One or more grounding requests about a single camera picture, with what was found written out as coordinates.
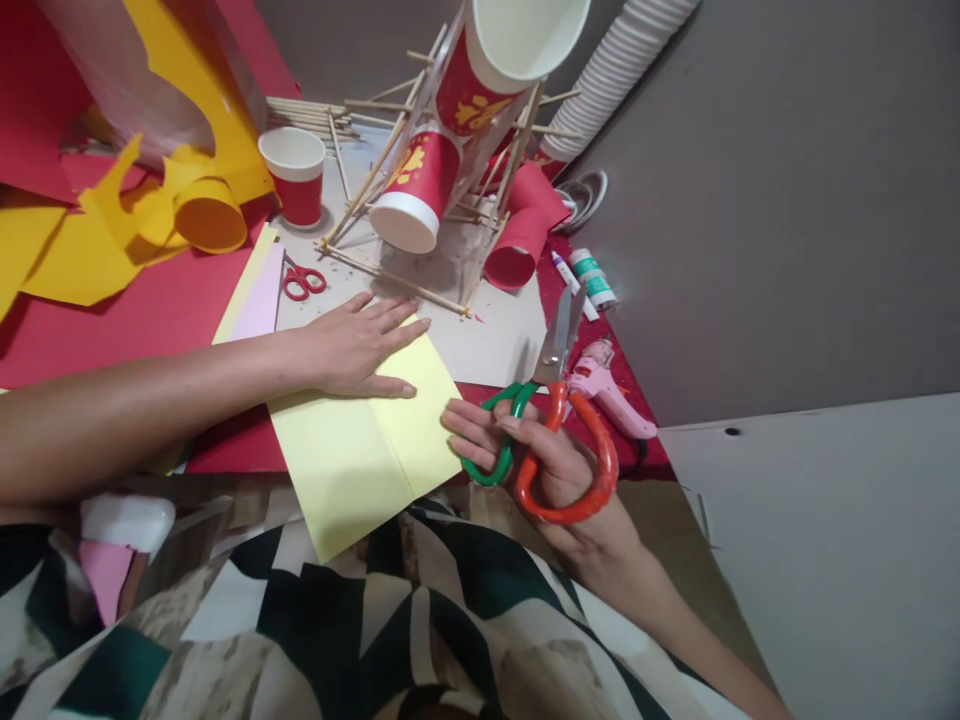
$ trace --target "red scissors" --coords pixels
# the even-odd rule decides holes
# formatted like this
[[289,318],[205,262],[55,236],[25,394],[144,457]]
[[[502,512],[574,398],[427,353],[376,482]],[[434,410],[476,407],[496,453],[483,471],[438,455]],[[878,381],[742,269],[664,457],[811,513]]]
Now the red scissors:
[[[517,475],[517,501],[528,513],[540,520],[554,525],[572,525],[583,522],[598,513],[613,496],[617,484],[617,475],[620,472],[617,460],[617,451],[610,438],[610,433],[600,421],[600,416],[579,392],[567,392],[566,370],[570,352],[577,339],[577,327],[583,313],[583,303],[586,299],[586,285],[580,288],[576,298],[571,303],[570,291],[564,290],[557,305],[557,313],[550,323],[547,335],[543,340],[537,366],[533,371],[533,378],[527,383],[514,383],[501,393],[497,393],[481,405],[486,410],[504,399],[512,401],[510,414],[514,417],[523,417],[523,410],[527,402],[536,393],[537,388],[546,385],[550,389],[550,414],[547,416],[547,429],[557,432],[563,423],[566,413],[567,400],[577,415],[583,420],[594,443],[597,445],[597,476],[586,494],[573,503],[562,508],[543,507],[537,502],[532,492],[533,481],[540,469],[540,460],[532,452],[528,452],[520,465]],[[503,482],[513,463],[513,443],[508,436],[504,436],[500,446],[500,455],[497,464],[490,475],[484,475],[479,468],[467,459],[463,460],[467,474],[480,485],[492,487]]]
[[[300,267],[286,253],[283,254],[283,261],[290,266],[287,268],[286,275],[283,276],[283,294],[291,300],[303,302],[311,295],[316,295],[327,289],[327,279],[319,270]],[[299,292],[296,289],[291,290],[291,285],[299,288]]]

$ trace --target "pen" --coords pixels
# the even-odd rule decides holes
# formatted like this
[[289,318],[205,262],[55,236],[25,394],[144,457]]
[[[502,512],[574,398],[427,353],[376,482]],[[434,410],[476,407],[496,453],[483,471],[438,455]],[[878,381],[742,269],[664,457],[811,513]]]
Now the pen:
[[[550,251],[550,257],[553,258],[553,265],[555,268],[557,268],[557,272],[560,273],[560,277],[562,277],[564,282],[567,283],[567,287],[570,288],[570,292],[576,295],[580,290],[580,283],[578,283],[577,279],[573,276],[573,270],[571,270],[570,266],[564,262],[563,258],[557,255],[557,253],[553,250]],[[590,322],[600,319],[600,316],[597,315],[596,308],[593,307],[593,303],[591,303],[589,300],[584,300],[583,314]]]

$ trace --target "fingernail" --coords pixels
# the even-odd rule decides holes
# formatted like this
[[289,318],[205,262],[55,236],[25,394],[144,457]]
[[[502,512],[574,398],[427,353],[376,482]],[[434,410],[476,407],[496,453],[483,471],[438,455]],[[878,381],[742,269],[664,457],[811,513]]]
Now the fingernail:
[[507,428],[508,430],[519,430],[520,419],[515,418],[513,415],[503,415],[497,418],[497,425]]

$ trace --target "pink glue gun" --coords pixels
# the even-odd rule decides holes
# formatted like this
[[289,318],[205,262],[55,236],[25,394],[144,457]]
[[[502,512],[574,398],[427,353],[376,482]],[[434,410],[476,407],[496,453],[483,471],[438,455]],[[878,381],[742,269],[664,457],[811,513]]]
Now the pink glue gun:
[[640,417],[630,406],[610,374],[613,344],[609,340],[590,343],[570,375],[570,392],[583,393],[595,400],[610,421],[627,437],[649,440],[657,436],[657,426]]

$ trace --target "green scissors handle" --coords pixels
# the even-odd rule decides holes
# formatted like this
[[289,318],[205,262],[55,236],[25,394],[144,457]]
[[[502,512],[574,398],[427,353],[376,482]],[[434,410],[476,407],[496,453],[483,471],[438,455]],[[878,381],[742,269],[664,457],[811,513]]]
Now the green scissors handle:
[[[484,410],[493,410],[501,400],[513,400],[513,405],[510,407],[510,414],[516,418],[520,418],[523,417],[523,411],[527,407],[527,403],[530,402],[530,398],[537,392],[537,388],[538,385],[534,383],[514,383],[502,392],[494,395],[480,407]],[[467,471],[467,475],[478,485],[483,485],[484,487],[493,487],[494,485],[502,483],[504,478],[507,477],[507,473],[510,471],[512,464],[513,439],[509,435],[503,436],[503,444],[500,446],[497,464],[493,468],[493,472],[489,475],[484,475],[480,472],[480,468],[474,463],[463,458],[463,469]]]

